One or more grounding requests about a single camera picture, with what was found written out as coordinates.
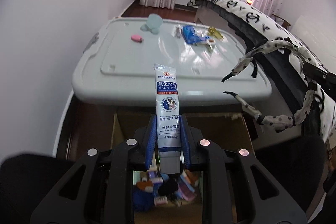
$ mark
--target pink capsule-shaped object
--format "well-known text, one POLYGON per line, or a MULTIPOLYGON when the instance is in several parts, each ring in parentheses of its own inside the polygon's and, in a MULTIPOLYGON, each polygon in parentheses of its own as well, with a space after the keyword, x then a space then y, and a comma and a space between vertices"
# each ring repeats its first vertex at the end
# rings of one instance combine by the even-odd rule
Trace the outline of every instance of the pink capsule-shaped object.
POLYGON ((132 36, 131 36, 131 39, 132 39, 133 41, 135 41, 135 42, 139 42, 139 43, 143 42, 143 38, 142 38, 140 35, 138 35, 138 34, 134 34, 134 35, 132 35, 132 36))

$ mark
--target white wall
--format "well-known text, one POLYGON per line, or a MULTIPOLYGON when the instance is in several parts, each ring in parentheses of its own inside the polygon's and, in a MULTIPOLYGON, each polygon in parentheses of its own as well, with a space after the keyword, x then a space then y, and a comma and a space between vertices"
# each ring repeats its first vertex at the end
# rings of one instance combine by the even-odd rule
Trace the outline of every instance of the white wall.
POLYGON ((292 24, 323 64, 336 73, 336 0, 283 0, 280 16, 292 24))
POLYGON ((133 0, 0 0, 0 161, 51 155, 71 75, 107 20, 133 0))

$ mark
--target white tube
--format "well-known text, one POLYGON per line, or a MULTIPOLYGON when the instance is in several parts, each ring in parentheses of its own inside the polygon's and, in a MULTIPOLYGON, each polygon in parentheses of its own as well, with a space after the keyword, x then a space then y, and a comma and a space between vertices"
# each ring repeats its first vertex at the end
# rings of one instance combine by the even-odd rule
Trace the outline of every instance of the white tube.
POLYGON ((154 64, 154 70, 160 171, 165 174, 179 174, 181 139, 176 69, 154 64))

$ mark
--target metal rivet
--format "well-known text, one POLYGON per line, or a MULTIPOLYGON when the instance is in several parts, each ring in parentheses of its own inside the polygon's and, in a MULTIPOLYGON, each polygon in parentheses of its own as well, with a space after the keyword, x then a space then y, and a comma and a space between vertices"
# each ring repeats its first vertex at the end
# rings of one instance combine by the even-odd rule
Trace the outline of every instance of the metal rivet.
POLYGON ((126 143, 127 143, 128 145, 135 145, 135 144, 137 143, 137 141, 136 141, 136 139, 128 139, 128 140, 126 141, 126 143))
POLYGON ((97 149, 95 149, 95 148, 91 148, 91 149, 89 149, 88 152, 87 152, 87 154, 88 154, 89 156, 94 156, 94 155, 97 154, 97 153, 98 153, 98 151, 97 151, 97 149))
POLYGON ((246 156, 249 155, 249 152, 246 149, 241 149, 241 150, 239 150, 239 154, 241 154, 242 156, 246 157, 246 156))
POLYGON ((208 146, 208 145, 210 145, 210 142, 206 139, 202 139, 202 140, 199 141, 199 144, 203 145, 203 146, 208 146))

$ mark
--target white storage box lid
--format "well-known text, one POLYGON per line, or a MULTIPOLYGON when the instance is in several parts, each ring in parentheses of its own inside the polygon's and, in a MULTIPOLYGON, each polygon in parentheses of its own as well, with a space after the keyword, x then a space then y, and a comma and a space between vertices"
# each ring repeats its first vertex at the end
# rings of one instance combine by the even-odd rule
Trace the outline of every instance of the white storage box lid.
POLYGON ((223 91, 238 93, 249 102, 271 94, 271 85, 260 68, 257 77, 251 77, 251 64, 221 82, 245 53, 231 34, 219 30, 224 39, 216 40, 210 53, 206 46, 187 45, 183 38, 174 37, 177 25, 204 30, 208 26, 164 20, 160 33, 154 35, 140 30, 146 20, 117 18, 100 29, 97 41, 84 52, 73 73, 73 90, 79 99, 106 105, 155 106, 154 63, 176 68, 180 106, 236 103, 223 91), (132 41, 134 34, 144 41, 132 41))

